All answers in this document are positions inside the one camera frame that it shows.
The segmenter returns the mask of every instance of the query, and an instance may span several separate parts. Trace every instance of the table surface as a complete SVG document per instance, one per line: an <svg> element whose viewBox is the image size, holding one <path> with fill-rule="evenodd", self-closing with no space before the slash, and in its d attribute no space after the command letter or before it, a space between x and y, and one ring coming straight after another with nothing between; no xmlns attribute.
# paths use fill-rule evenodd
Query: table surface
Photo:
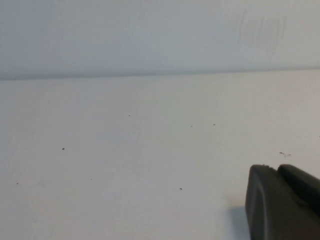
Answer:
<svg viewBox="0 0 320 240"><path fill-rule="evenodd" d="M251 165L320 177L319 104L319 70L0 81L0 239L249 240Z"/></svg>

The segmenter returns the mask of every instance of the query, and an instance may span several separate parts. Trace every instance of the black object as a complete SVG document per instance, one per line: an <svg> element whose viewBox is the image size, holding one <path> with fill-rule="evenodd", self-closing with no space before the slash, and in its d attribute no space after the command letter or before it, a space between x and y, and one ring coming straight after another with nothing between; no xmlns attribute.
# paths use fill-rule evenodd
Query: black object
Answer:
<svg viewBox="0 0 320 240"><path fill-rule="evenodd" d="M253 165L245 210L252 240L320 240L320 180L295 166Z"/></svg>

